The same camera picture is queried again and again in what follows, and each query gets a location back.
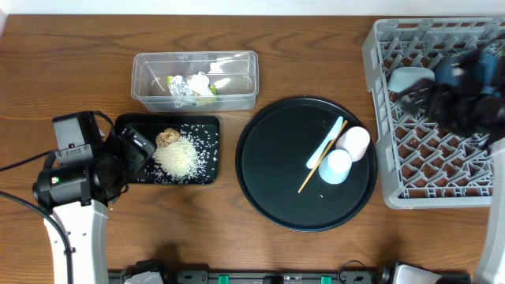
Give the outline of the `brown mushroom food scrap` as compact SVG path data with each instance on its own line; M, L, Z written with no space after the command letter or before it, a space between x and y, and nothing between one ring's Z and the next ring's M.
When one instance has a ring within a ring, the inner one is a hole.
M168 128L156 136L155 143L158 148L164 148L179 140L180 136L181 134L176 129Z

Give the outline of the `light blue bowl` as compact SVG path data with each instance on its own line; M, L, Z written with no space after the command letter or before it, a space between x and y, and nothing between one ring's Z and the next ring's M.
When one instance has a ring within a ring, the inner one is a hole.
M423 67L400 67L392 72L387 88L390 92L403 92L421 79L435 80L435 73Z

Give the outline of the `yellow snack wrapper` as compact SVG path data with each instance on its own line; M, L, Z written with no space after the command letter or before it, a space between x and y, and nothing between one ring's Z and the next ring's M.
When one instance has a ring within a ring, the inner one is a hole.
M184 106L192 106L192 107L202 107L208 105L210 103L214 103L217 101L217 89L214 85L211 85L210 88L214 92L213 96L202 96L198 95L194 92L187 83L188 76L168 76L167 77L167 87L169 89L170 94L174 97L174 105L176 108L181 108Z

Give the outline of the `white tissue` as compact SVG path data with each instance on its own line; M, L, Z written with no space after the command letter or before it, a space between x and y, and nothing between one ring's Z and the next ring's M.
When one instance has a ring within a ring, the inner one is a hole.
M205 73L199 72L187 78L188 86L202 96L213 96L214 92L210 88L210 80Z

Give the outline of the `blue plate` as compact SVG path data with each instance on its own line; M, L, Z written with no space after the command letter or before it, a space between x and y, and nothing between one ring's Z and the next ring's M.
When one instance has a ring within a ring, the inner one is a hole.
M464 51L442 60L435 68L435 82L459 95L501 97L493 82L499 59L486 51Z

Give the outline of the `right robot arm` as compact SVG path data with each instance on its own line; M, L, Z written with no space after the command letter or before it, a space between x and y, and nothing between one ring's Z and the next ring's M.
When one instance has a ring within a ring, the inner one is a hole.
M398 94L411 114L424 111L441 129L461 137L483 134L492 159L488 228L474 283L504 282L504 58L482 50L441 62L436 78L420 79Z

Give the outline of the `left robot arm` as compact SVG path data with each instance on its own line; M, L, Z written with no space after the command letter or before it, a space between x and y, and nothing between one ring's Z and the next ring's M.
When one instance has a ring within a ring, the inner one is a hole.
M107 283L108 205L150 159L155 144L130 126L103 140L99 128L54 124L58 166L39 174L33 194L48 210L56 283Z

